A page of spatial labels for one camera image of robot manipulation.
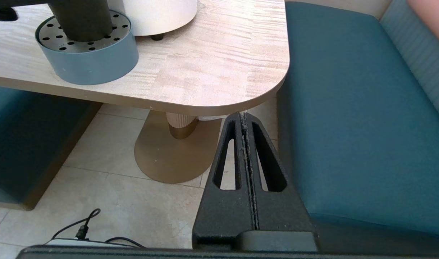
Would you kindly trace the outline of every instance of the white cylindrical object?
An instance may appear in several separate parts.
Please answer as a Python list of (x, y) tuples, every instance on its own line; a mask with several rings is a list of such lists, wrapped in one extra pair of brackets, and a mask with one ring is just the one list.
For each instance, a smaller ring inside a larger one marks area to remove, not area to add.
[(197, 0), (108, 0), (109, 8), (124, 13), (135, 36), (162, 34), (181, 28), (197, 13)]

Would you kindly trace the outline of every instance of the tile floor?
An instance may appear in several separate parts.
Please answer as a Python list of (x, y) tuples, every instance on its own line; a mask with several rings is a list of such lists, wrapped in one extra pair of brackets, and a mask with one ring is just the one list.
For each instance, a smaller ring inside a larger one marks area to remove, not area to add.
[[(94, 208), (101, 208), (101, 214), (88, 225), (91, 240), (126, 236), (148, 247), (191, 248), (192, 226), (209, 169), (181, 184), (164, 184), (144, 175), (133, 148), (148, 112), (103, 105), (36, 208), (30, 212), (0, 208), (0, 259), (13, 259), (22, 248), (47, 242)], [(248, 112), (262, 121), (277, 147), (276, 98)], [(234, 187), (231, 148), (224, 189)], [(77, 229), (59, 237), (72, 238)]]

